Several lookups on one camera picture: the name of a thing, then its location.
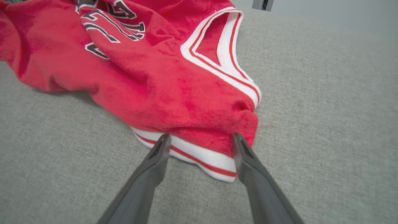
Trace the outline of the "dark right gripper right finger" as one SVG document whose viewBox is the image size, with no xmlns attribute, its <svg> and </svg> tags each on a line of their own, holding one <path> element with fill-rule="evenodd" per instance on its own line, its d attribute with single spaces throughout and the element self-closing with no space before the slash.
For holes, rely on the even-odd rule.
<svg viewBox="0 0 398 224">
<path fill-rule="evenodd" d="M 254 224 L 304 224 L 245 138 L 232 135 L 236 173 L 245 185 Z"/>
</svg>

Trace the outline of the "red jersey white trim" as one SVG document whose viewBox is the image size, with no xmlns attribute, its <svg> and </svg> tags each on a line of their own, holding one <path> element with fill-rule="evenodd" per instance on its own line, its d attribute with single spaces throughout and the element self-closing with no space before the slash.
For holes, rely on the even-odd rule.
<svg viewBox="0 0 398 224">
<path fill-rule="evenodd" d="M 145 146 L 234 182 L 231 139 L 251 146 L 260 88 L 236 55 L 230 0 L 0 0 L 0 60 L 45 92 L 86 91 Z"/>
</svg>

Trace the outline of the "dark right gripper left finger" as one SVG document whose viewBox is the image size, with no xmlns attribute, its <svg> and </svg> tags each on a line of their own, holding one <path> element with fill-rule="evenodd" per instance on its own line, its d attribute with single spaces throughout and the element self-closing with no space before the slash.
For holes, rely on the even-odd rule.
<svg viewBox="0 0 398 224">
<path fill-rule="evenodd" d="M 163 181 L 171 136 L 163 134 L 134 170 L 98 224 L 147 224 L 155 188 Z"/>
</svg>

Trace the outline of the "grey metal partition post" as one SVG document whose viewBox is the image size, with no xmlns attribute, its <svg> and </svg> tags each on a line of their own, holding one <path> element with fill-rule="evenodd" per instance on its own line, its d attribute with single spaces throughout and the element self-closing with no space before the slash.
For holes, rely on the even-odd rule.
<svg viewBox="0 0 398 224">
<path fill-rule="evenodd" d="M 253 0 L 252 9 L 270 12 L 275 0 Z"/>
</svg>

